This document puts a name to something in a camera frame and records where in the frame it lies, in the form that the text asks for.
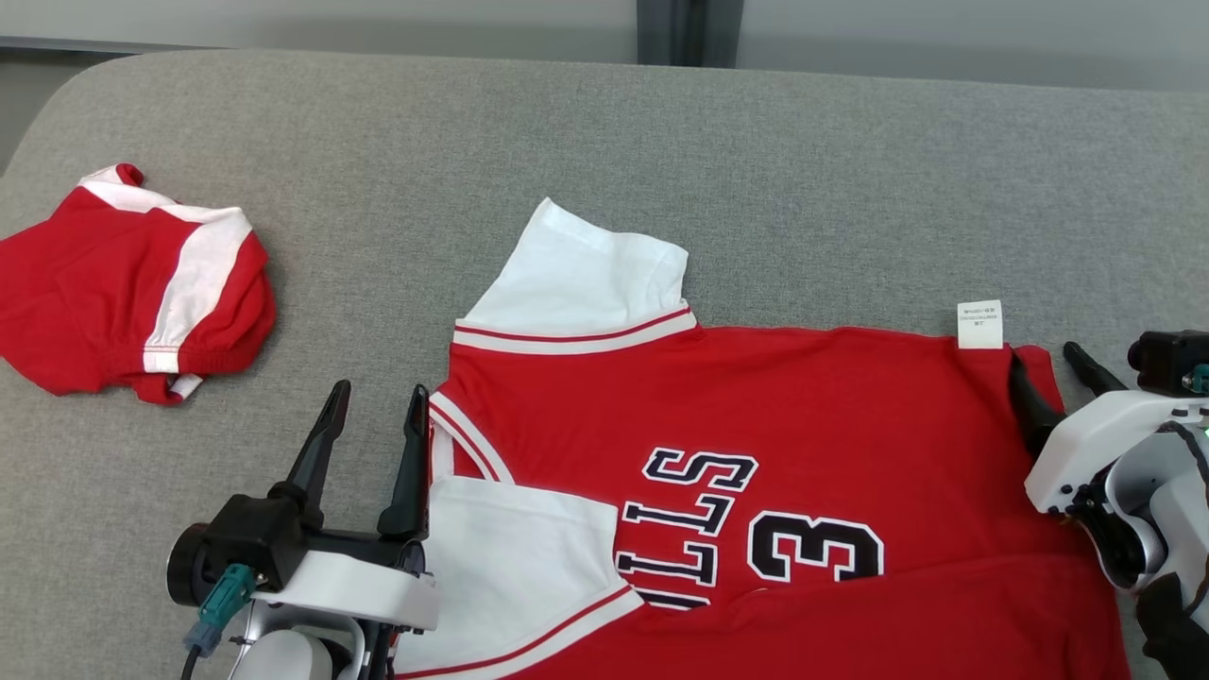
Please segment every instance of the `white sleeve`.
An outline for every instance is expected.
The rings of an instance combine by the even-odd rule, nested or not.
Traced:
[[[463,321],[554,336],[624,328],[683,306],[687,263],[679,246],[606,231],[546,198]]]

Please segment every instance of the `folded red shirt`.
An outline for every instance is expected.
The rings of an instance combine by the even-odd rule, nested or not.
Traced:
[[[127,385],[184,400],[248,368],[277,317],[239,208],[181,206],[122,163],[0,241],[0,357],[52,394]]]

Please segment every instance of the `armhole trim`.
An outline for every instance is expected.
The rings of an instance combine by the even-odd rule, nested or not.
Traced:
[[[504,459],[499,457],[499,453],[482,434],[482,431],[475,427],[465,413],[449,397],[441,392],[435,392],[429,397],[428,415],[465,449],[474,465],[479,466],[484,479],[503,482],[504,484],[516,483],[513,480],[513,474],[509,472],[508,465],[504,463]]]
[[[519,355],[591,355],[652,342],[696,327],[693,310],[682,301],[672,312],[660,312],[659,316],[634,325],[592,335],[520,335],[458,319],[453,344]]]
[[[604,626],[643,606],[643,604],[642,597],[634,592],[629,583],[621,582],[615,588],[602,593],[600,598],[588,606],[565,618],[560,624],[513,652],[475,663],[435,668],[417,673],[400,673],[394,678],[395,680],[410,680],[412,678],[493,680],[496,678],[504,678],[553,657]]]

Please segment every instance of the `red stripe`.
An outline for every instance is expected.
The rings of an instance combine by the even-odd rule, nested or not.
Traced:
[[[436,669],[432,669],[432,670],[421,670],[421,672],[417,672],[417,673],[399,673],[399,674],[395,675],[395,680],[400,680],[403,678],[432,678],[434,675],[446,675],[446,674],[450,674],[450,673],[461,673],[463,670],[474,670],[475,668],[482,668],[485,665],[494,665],[497,663],[504,663],[505,661],[514,659],[514,658],[516,658],[516,657],[519,657],[519,656],[521,656],[521,655],[523,655],[523,653],[533,650],[534,647],[540,646],[543,642],[545,642],[546,640],[549,640],[554,635],[559,634],[561,630],[566,629],[572,623],[579,621],[580,618],[588,616],[589,613],[591,613],[591,612],[601,609],[602,606],[612,603],[613,600],[620,598],[621,595],[625,595],[629,592],[630,592],[630,587],[626,586],[625,588],[621,588],[620,590],[618,590],[617,593],[613,593],[612,595],[604,598],[603,600],[598,600],[592,606],[590,606],[590,607],[588,607],[585,610],[582,610],[575,616],[573,616],[573,617],[566,620],[566,621],[563,621],[562,623],[560,623],[555,628],[551,628],[550,632],[546,633],[545,635],[542,635],[537,640],[533,640],[532,642],[525,645],[523,647],[521,647],[521,649],[519,649],[519,650],[516,650],[514,652],[509,652],[509,653],[503,655],[503,656],[497,656],[496,658],[487,659],[487,661],[479,661],[479,662],[474,662],[474,663],[464,663],[462,665],[451,665],[451,667],[447,667],[447,668],[436,668]]]
[[[438,407],[436,404],[434,404],[432,402],[428,402],[428,409],[436,411],[436,414],[440,415],[441,417],[444,417],[445,421],[449,422],[453,427],[453,430],[457,430],[458,434],[462,436],[462,439],[465,440],[467,445],[470,449],[474,449],[474,453],[479,454],[479,460],[482,461],[484,467],[487,468],[487,474],[491,476],[491,480],[492,482],[499,482],[499,474],[496,472],[496,468],[491,466],[491,461],[487,460],[487,456],[482,455],[482,451],[480,451],[479,448],[474,445],[474,439],[472,439],[465,433],[465,430],[462,430],[462,426],[456,420],[453,420],[452,417],[450,417],[450,414],[442,411],[441,408]]]
[[[456,328],[462,333],[473,333],[475,335],[488,335],[491,338],[501,338],[504,340],[533,340],[537,342],[583,342],[585,340],[609,340],[612,338],[621,338],[623,335],[637,333],[638,330],[642,330],[644,328],[650,328],[652,325],[663,323],[665,321],[670,321],[678,316],[684,316],[690,311],[692,310],[689,310],[688,307],[684,307],[683,310],[677,310],[670,315],[664,315],[659,318],[653,318],[646,323],[640,323],[638,325],[635,325],[632,328],[626,328],[625,330],[614,330],[613,333],[602,333],[600,335],[575,335],[571,338],[550,338],[545,335],[517,335],[514,333],[499,333],[498,330],[484,330],[481,328],[469,328],[465,325],[458,325]]]

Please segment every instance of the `white trim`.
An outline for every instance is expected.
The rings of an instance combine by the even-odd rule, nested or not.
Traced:
[[[251,234],[251,225],[239,208],[172,208],[168,212],[213,221],[203,221],[180,247],[177,270],[160,300],[155,328],[144,342],[143,364],[147,373],[179,373],[166,371],[164,364],[155,357],[168,356],[163,348],[180,347],[197,324],[214,311],[235,269],[239,248]]]
[[[609,352],[613,350],[624,350],[626,347],[634,347],[636,345],[659,340],[660,338],[666,338],[676,333],[692,330],[693,328],[696,328],[696,317],[693,316],[692,311],[688,311],[676,315],[666,321],[641,328],[634,333],[623,333],[612,338],[584,340],[554,338],[533,338],[532,340],[497,338],[494,335],[475,333],[472,327],[465,325],[463,322],[458,323],[461,325],[453,330],[455,345],[465,345],[468,347],[479,347],[480,350],[493,350],[519,355],[591,355]]]
[[[168,391],[174,394],[179,394],[181,400],[184,400],[187,399],[189,396],[193,393],[193,390],[197,390],[197,386],[201,384],[202,376],[186,373],[184,375],[178,375],[177,380],[172,381],[172,387],[168,387]]]
[[[433,427],[433,450],[428,456],[433,482],[453,474],[453,436],[450,432],[445,425]]]
[[[646,604],[642,597],[638,595],[638,593],[635,593],[634,589],[630,588],[629,583],[624,582],[617,588],[612,588],[611,590],[603,593],[600,598],[596,598],[592,601],[598,603],[601,600],[606,600],[623,588],[627,590],[624,595],[618,597],[615,600],[601,606],[600,609],[585,613],[583,617],[559,630],[539,645],[536,645],[533,649],[525,651],[525,653],[516,655],[507,661],[488,663],[486,665],[468,668],[465,670],[455,670],[452,673],[441,673],[436,669],[400,673],[397,678],[417,678],[417,680],[426,678],[442,678],[450,680],[494,680],[497,678],[504,678],[514,673],[520,673],[531,665],[550,658],[551,656],[561,652],[562,650]],[[582,607],[579,611],[584,611],[585,609],[589,607]]]
[[[89,194],[100,198],[109,206],[117,208],[118,211],[145,213],[152,208],[163,208],[166,206],[177,204],[175,201],[163,194],[156,194],[150,189],[143,189],[140,186],[122,184],[120,179],[117,179],[117,181],[109,181],[106,179],[85,179],[80,183],[80,186],[83,186]]]
[[[430,415],[436,416],[440,421],[445,421],[446,426],[457,426],[446,427],[446,430],[451,436],[453,436],[455,439],[458,440],[459,444],[462,444],[463,448],[467,449],[470,457],[475,459],[474,462],[479,466],[479,469],[482,472],[485,478],[503,482],[505,484],[515,484],[511,472],[508,471],[508,465],[504,463],[504,459],[499,457],[499,453],[496,451],[496,448],[491,445],[491,442],[484,437],[482,432],[475,427],[474,422],[467,417],[465,413],[463,413],[457,404],[450,400],[450,398],[441,392],[435,392],[432,397],[429,397],[428,403],[429,405],[435,405],[444,411],[445,416],[449,417],[449,421],[445,421],[445,417],[441,417],[440,413],[433,413],[429,410]],[[465,438],[468,438],[469,442],[464,440],[464,438],[459,436],[458,428],[465,433]],[[474,455],[475,453],[482,456],[482,459],[476,457]],[[484,465],[484,460],[490,463],[490,468]]]
[[[180,373],[177,347],[143,348],[143,373]]]
[[[465,454],[468,456],[470,456],[470,460],[474,462],[475,467],[478,467],[479,472],[482,473],[482,478],[484,479],[490,479],[491,482],[499,482],[498,479],[496,479],[494,473],[491,472],[487,468],[487,465],[482,462],[482,457],[479,456],[479,451],[474,450],[474,446],[470,445],[470,442],[465,437],[463,437],[462,433],[458,432],[450,423],[450,421],[445,420],[445,416],[442,416],[441,414],[436,413],[435,410],[429,409],[428,410],[428,417],[432,419],[433,423],[436,425],[438,430],[441,430],[441,431],[446,432],[458,444],[462,445],[462,450],[465,451]],[[438,479],[440,479],[440,477],[436,476],[436,471],[434,469],[433,471],[433,482],[435,482]]]

